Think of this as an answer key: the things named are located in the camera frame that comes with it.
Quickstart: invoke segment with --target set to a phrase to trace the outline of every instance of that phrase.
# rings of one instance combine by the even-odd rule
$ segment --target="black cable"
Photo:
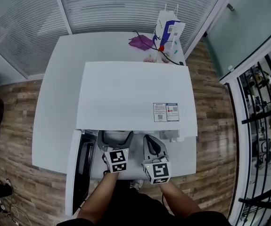
[[[147,47],[149,47],[149,48],[151,48],[151,49],[154,49],[154,50],[157,50],[157,51],[161,52],[161,53],[165,56],[165,58],[166,58],[167,60],[169,60],[171,63],[173,63],[173,64],[175,64],[175,65],[181,65],[181,64],[178,64],[178,63],[176,63],[176,62],[170,60],[170,59],[167,57],[167,55],[164,54],[163,51],[158,50],[154,41],[153,41],[153,43],[154,43],[155,48],[154,48],[154,47],[151,47],[151,46],[148,45],[148,44],[146,44],[146,43],[141,39],[140,34],[139,34],[136,30],[133,30],[132,32],[136,32],[136,33],[137,33],[137,35],[138,35],[140,41],[141,41],[144,45],[146,45]]]

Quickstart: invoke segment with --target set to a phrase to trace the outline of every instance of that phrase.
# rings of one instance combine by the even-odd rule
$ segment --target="forearm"
[[[198,204],[183,193],[173,182],[161,184],[160,189],[175,216],[186,218],[192,213],[201,211]]]
[[[103,217],[112,197],[119,173],[106,173],[87,201],[83,204],[78,218],[85,218],[97,224]]]

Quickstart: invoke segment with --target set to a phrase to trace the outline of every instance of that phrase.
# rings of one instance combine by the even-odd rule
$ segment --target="floor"
[[[187,60],[197,111],[197,172],[172,178],[202,209],[228,215],[236,172],[236,139],[230,96],[217,79],[202,42]],[[65,175],[32,165],[32,133],[41,81],[0,86],[5,103],[0,127],[0,180],[9,178],[15,195],[3,200],[21,225],[56,225],[64,215]],[[90,190],[97,182],[92,182]],[[161,200],[157,186],[145,182],[140,190]],[[2,218],[0,225],[15,225]]]

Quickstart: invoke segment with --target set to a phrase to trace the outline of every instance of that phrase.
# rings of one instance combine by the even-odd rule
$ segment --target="pink item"
[[[129,40],[131,40],[129,42],[129,44],[133,47],[137,47],[137,48],[144,50],[144,51],[153,46],[153,41],[151,39],[147,38],[145,35],[140,35],[140,38],[137,36],[132,39],[129,39]]]

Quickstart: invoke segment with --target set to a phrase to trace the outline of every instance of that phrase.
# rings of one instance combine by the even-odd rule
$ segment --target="black railing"
[[[271,133],[270,57],[265,56],[263,65],[257,63],[243,73],[238,78],[238,84],[245,104],[246,119],[242,121],[242,124],[247,124],[248,128],[250,160],[245,194],[243,198],[238,199],[239,202],[242,202],[242,206],[236,225],[252,226],[253,223],[259,221],[258,226],[261,226],[266,224],[266,221],[263,222],[266,211],[271,210],[271,181],[269,181],[271,176],[268,175],[271,172],[269,167],[269,164],[271,165],[271,138],[269,136]],[[261,171],[264,173],[263,181],[260,181]],[[251,192],[250,179],[253,179],[254,185],[251,196],[248,198],[248,191]],[[260,186],[261,190],[258,189],[258,195],[256,195],[258,181],[262,187]]]

